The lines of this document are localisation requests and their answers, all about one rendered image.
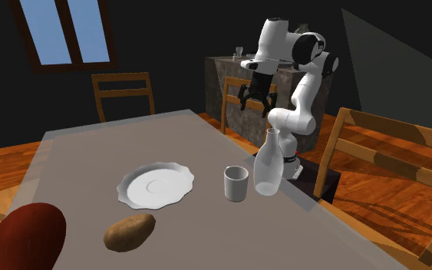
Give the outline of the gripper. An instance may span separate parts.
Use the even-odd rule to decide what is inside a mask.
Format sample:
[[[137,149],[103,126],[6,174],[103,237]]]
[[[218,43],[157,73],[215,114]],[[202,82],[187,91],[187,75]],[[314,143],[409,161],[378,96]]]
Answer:
[[[272,74],[263,74],[254,71],[249,87],[242,84],[237,97],[240,102],[240,110],[245,110],[246,101],[250,98],[261,100],[264,106],[262,111],[262,118],[266,118],[270,110],[274,109],[277,102],[278,94],[276,92],[269,92],[273,79]]]

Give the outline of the wooden chair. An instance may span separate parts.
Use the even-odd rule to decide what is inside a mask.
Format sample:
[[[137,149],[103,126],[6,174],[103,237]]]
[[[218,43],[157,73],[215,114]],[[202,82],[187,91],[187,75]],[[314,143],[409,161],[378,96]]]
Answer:
[[[221,132],[223,134],[226,133],[227,104],[230,103],[230,104],[240,105],[239,98],[237,96],[233,96],[228,93],[229,86],[240,88],[242,84],[246,84],[247,86],[249,86],[249,80],[235,78],[235,77],[225,77],[224,88],[223,88],[222,113],[221,113]],[[277,91],[277,86],[271,84],[269,88],[269,92],[276,92],[276,91]],[[250,98],[246,101],[246,107],[258,111],[263,111],[264,109],[262,101],[256,100],[254,98]]]
[[[112,97],[138,97],[147,96],[150,104],[150,113],[155,114],[155,103],[153,99],[153,91],[150,82],[150,74],[148,72],[139,73],[118,73],[118,74],[92,74],[91,80],[94,89],[94,98],[97,107],[97,113],[101,123],[106,121],[104,116],[104,109],[101,100],[103,98]],[[109,90],[102,91],[99,88],[101,82],[121,82],[121,81],[144,81],[145,88],[138,89],[122,89],[122,90]]]
[[[346,123],[432,149],[431,128],[342,107],[338,112],[320,162],[322,168],[328,169],[334,152],[338,150],[432,188],[431,169],[388,156],[371,148],[340,138],[341,130]],[[332,204],[320,202],[319,205],[337,216],[342,222],[352,227],[356,232],[384,250],[389,256],[399,261],[409,270],[432,270],[432,239],[422,253],[416,255]]]

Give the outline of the clear glass carafe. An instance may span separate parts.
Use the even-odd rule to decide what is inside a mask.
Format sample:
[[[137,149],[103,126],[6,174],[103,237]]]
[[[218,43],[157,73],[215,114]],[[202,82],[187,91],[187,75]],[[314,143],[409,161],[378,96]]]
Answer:
[[[279,189],[284,170],[284,156],[279,146],[279,130],[269,128],[256,155],[253,170],[254,187],[263,196],[273,196]]]

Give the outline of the white cup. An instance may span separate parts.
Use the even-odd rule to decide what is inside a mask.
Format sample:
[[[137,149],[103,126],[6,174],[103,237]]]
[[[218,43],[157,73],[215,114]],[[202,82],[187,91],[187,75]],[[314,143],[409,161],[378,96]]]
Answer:
[[[242,202],[246,198],[248,170],[242,166],[228,166],[223,177],[225,197],[235,203]]]

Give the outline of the white scalloped plate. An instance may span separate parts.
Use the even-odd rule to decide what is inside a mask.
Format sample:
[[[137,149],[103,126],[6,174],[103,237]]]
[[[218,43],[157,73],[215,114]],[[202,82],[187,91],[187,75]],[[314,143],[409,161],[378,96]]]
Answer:
[[[190,169],[178,163],[140,166],[117,186],[118,200],[131,209],[162,209],[189,193],[194,179]]]

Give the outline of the brown potato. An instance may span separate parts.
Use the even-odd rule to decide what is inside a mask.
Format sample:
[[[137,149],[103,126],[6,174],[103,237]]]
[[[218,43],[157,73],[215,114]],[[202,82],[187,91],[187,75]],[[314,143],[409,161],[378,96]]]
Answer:
[[[129,252],[140,247],[155,229],[156,220],[151,214],[138,214],[114,223],[104,233],[107,249]]]

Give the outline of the dark framed window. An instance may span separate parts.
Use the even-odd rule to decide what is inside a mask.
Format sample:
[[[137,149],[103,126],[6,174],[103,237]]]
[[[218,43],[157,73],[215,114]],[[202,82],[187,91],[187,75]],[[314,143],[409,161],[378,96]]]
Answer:
[[[36,74],[117,68],[108,0],[7,0]]]

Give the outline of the dark red round object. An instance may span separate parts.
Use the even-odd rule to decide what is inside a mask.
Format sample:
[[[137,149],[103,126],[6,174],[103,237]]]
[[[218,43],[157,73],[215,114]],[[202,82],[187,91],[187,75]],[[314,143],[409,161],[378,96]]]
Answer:
[[[45,202],[10,212],[0,222],[0,270],[52,270],[66,227],[62,211]]]

